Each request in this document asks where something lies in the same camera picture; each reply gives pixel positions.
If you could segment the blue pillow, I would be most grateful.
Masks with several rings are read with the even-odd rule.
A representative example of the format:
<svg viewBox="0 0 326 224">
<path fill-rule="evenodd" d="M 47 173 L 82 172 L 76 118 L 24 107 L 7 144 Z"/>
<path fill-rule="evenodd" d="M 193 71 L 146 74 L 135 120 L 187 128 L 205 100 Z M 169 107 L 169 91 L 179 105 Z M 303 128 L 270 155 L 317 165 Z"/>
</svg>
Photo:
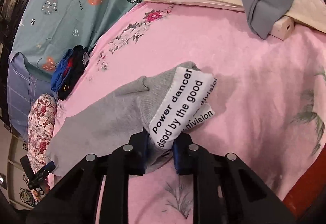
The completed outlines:
<svg viewBox="0 0 326 224">
<path fill-rule="evenodd" d="M 28 141 L 31 107 L 42 94 L 47 93 L 53 98 L 57 98 L 57 95 L 51 91 L 49 82 L 38 80 L 28 72 L 24 59 L 24 55 L 17 53 L 8 64 L 7 103 L 12 127 L 24 141 Z"/>
</svg>

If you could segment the red rose floral quilt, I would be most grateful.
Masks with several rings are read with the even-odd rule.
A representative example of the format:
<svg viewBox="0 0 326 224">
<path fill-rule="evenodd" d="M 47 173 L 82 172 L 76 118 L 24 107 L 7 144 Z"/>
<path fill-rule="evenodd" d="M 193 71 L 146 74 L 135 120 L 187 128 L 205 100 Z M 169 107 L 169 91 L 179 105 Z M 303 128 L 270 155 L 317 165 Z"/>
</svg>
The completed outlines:
<svg viewBox="0 0 326 224">
<path fill-rule="evenodd" d="M 29 112 L 27 156 L 34 173 L 47 164 L 45 152 L 53 137 L 56 110 L 56 100 L 45 93 Z"/>
</svg>

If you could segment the folded black and blue clothes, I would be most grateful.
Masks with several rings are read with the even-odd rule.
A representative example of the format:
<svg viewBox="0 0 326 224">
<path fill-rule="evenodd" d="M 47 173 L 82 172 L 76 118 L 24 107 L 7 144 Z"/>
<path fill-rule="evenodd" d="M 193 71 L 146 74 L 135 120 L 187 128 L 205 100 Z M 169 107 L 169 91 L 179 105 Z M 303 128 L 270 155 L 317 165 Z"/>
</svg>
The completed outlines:
<svg viewBox="0 0 326 224">
<path fill-rule="evenodd" d="M 81 45 L 77 45 L 65 53 L 50 82 L 51 90 L 57 93 L 59 100 L 64 101 L 68 98 L 83 75 L 88 62 L 88 48 Z"/>
</svg>

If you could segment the white power bank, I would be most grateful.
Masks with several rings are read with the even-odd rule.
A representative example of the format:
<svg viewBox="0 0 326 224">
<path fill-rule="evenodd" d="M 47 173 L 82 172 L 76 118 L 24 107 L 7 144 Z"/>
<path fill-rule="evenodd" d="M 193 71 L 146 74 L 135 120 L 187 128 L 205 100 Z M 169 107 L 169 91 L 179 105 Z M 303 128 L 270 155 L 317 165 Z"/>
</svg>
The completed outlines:
<svg viewBox="0 0 326 224">
<path fill-rule="evenodd" d="M 274 23 L 269 34 L 282 41 L 285 41 L 294 31 L 294 27 L 294 20 L 290 17 L 284 16 Z"/>
</svg>

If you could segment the teal heart-print bedsheet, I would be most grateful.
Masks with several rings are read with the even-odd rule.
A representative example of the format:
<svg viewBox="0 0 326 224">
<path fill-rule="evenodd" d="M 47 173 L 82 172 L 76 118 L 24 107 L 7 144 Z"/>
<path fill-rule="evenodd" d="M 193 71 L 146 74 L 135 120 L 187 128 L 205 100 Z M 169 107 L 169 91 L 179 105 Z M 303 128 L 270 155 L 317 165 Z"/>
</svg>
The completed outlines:
<svg viewBox="0 0 326 224">
<path fill-rule="evenodd" d="M 141 0 L 30 0 L 9 56 L 22 54 L 27 70 L 49 80 L 67 50 L 92 50 L 100 37 Z"/>
</svg>

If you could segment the grey sweatpants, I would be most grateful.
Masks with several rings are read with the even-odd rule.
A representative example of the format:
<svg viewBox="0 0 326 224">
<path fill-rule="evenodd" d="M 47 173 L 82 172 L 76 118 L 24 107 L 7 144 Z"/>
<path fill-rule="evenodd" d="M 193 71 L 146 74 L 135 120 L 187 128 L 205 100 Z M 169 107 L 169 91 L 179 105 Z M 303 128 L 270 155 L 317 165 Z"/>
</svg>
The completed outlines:
<svg viewBox="0 0 326 224">
<path fill-rule="evenodd" d="M 185 62 L 153 77 L 142 76 L 65 119 L 46 156 L 54 175 L 64 176 L 88 154 L 105 156 L 146 131 L 145 171 L 171 158 L 174 140 L 188 128 L 214 116 L 208 98 L 217 79 Z"/>
</svg>

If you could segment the pink floral blanket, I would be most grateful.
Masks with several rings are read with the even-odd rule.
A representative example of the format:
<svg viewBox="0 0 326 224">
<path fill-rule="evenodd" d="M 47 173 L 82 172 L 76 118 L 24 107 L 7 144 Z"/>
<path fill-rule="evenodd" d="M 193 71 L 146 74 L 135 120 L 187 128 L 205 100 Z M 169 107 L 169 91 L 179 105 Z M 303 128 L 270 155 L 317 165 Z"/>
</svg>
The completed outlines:
<svg viewBox="0 0 326 224">
<path fill-rule="evenodd" d="M 325 35 L 297 25 L 287 40 L 252 34 L 243 13 L 146 3 L 98 41 L 86 72 L 58 106 L 49 154 L 72 157 L 87 139 L 71 121 L 85 108 L 141 76 L 185 61 L 217 79 L 214 117 L 191 129 L 217 155 L 236 153 L 284 199 L 325 146 Z"/>
</svg>

